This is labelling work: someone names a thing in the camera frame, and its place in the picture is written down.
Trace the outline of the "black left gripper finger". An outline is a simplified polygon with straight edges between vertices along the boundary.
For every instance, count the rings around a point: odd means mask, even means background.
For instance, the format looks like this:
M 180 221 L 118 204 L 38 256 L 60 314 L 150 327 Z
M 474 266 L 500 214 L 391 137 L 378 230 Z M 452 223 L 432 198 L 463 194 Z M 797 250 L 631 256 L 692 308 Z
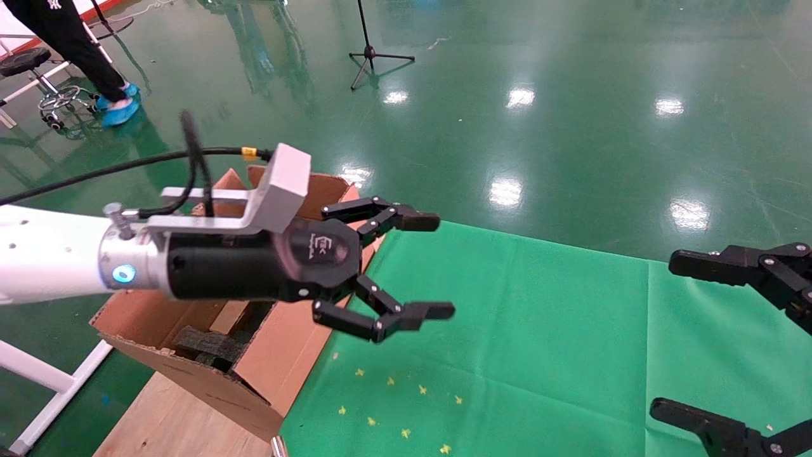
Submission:
M 377 313 L 369 316 L 340 307 L 350 295 Z M 397 332 L 417 332 L 424 321 L 443 321 L 455 314 L 449 301 L 400 303 L 367 275 L 356 275 L 340 287 L 321 292 L 312 304 L 313 321 L 329 329 L 381 343 Z
M 348 255 L 374 244 L 391 230 L 434 232 L 441 218 L 412 206 L 366 197 L 323 206 L 320 220 L 320 255 Z

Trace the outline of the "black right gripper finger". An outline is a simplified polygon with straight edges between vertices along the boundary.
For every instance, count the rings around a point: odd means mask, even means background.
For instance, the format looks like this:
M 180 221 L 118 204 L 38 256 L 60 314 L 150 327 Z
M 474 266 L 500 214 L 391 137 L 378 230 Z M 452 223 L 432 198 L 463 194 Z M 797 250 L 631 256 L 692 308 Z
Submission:
M 665 397 L 653 399 L 650 416 L 695 434 L 708 456 L 798 456 L 811 449 L 811 420 L 764 436 L 741 421 Z
M 811 333 L 811 248 L 796 242 L 771 249 L 730 245 L 702 253 L 679 249 L 670 273 L 700 281 L 749 286 L 804 332 Z

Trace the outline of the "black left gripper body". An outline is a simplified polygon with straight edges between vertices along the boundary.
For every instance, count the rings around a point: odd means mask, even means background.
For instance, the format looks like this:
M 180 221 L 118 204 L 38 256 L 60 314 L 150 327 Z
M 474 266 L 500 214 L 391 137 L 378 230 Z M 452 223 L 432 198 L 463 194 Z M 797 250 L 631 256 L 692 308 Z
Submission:
M 337 300 L 362 268 L 362 243 L 337 220 L 296 219 L 283 232 L 174 234 L 166 272 L 181 300 Z

